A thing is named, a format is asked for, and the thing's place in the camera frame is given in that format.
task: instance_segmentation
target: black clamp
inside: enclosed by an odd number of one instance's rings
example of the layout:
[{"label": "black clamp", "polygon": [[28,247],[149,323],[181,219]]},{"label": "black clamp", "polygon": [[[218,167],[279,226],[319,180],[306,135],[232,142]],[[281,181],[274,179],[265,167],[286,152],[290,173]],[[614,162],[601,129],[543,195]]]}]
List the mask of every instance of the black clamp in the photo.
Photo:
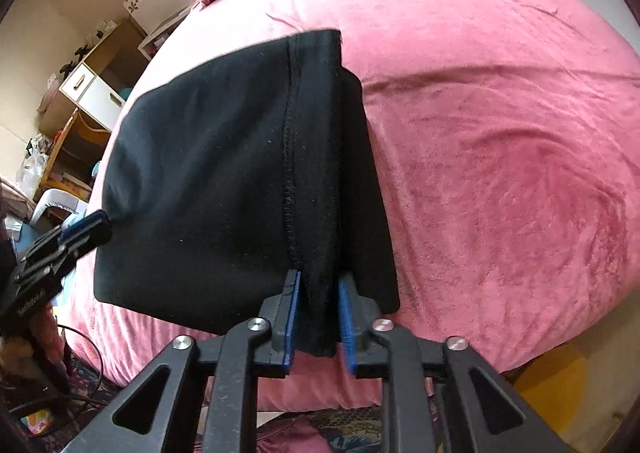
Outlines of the black clamp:
[{"label": "black clamp", "polygon": [[[289,372],[299,296],[300,274],[290,271],[283,293],[265,300],[258,317],[225,336],[175,338],[65,453],[191,453],[212,375],[202,451],[254,453],[257,380]],[[414,337],[358,296],[350,274],[339,281],[338,306],[348,367],[383,380],[383,452],[436,453],[442,442],[447,453],[569,453],[464,338]]]},{"label": "black clamp", "polygon": [[43,381],[61,393],[69,393],[68,379],[47,361],[29,323],[62,291],[63,278],[73,271],[78,259],[110,239],[111,224],[104,211],[96,211],[69,227],[58,226],[33,244],[0,292],[0,336],[28,340]]}]

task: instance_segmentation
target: metal rivet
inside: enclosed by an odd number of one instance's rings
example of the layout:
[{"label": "metal rivet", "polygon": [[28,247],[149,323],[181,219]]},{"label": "metal rivet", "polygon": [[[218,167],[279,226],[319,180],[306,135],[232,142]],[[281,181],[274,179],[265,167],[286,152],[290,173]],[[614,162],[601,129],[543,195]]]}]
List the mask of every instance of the metal rivet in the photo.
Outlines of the metal rivet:
[{"label": "metal rivet", "polygon": [[390,319],[376,319],[371,324],[371,327],[373,330],[377,330],[378,332],[389,332],[390,330],[393,330],[395,325]]},{"label": "metal rivet", "polygon": [[265,318],[251,318],[247,323],[247,328],[253,332],[264,330],[269,326],[269,322]]},{"label": "metal rivet", "polygon": [[460,352],[461,350],[466,350],[467,348],[469,348],[469,341],[460,336],[452,336],[447,339],[447,348],[449,350]]},{"label": "metal rivet", "polygon": [[191,336],[178,336],[174,339],[174,348],[176,350],[187,350],[191,345],[193,345],[193,338]]}]

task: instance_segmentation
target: black bracket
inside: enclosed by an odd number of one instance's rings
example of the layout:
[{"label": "black bracket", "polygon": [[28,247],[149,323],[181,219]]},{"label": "black bracket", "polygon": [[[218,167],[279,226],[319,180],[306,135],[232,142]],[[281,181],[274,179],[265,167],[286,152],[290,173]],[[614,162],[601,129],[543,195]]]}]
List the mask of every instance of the black bracket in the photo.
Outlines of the black bracket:
[{"label": "black bracket", "polygon": [[[290,271],[283,293],[265,300],[257,318],[206,341],[175,338],[65,453],[191,453],[212,375],[202,451],[254,453],[257,380],[289,372],[299,289],[300,275]],[[383,380],[385,453],[436,453],[440,444],[447,453],[570,453],[464,338],[416,338],[358,296],[350,274],[340,279],[338,300],[348,367]]]}]

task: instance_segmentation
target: white plastic bag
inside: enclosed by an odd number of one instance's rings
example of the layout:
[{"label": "white plastic bag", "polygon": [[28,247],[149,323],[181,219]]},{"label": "white plastic bag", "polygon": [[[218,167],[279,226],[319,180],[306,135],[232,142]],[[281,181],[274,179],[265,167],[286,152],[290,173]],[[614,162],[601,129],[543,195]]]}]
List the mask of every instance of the white plastic bag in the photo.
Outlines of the white plastic bag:
[{"label": "white plastic bag", "polygon": [[15,176],[15,181],[22,192],[30,199],[36,194],[40,178],[44,172],[44,167],[47,165],[47,159],[49,156],[44,153],[43,145],[40,144],[41,140],[32,139],[28,149],[27,157],[22,161],[20,170],[18,170]]},{"label": "white plastic bag", "polygon": [[22,230],[22,222],[12,215],[7,215],[4,218],[4,227],[9,237],[14,241],[20,240],[20,231]]}]

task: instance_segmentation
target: stitched seam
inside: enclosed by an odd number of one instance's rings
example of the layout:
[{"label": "stitched seam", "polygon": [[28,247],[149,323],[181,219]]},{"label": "stitched seam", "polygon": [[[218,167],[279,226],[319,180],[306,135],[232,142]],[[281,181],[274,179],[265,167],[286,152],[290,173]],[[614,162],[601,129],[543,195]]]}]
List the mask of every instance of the stitched seam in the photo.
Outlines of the stitched seam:
[{"label": "stitched seam", "polygon": [[296,204],[296,170],[294,165],[294,137],[291,127],[294,101],[298,92],[298,61],[296,58],[295,38],[287,40],[287,64],[289,66],[289,87],[287,90],[287,103],[284,109],[284,122],[282,124],[282,160],[284,165],[284,192],[283,192],[283,220],[287,237],[287,254],[293,268],[300,270],[300,256],[296,243],[295,204]]}]

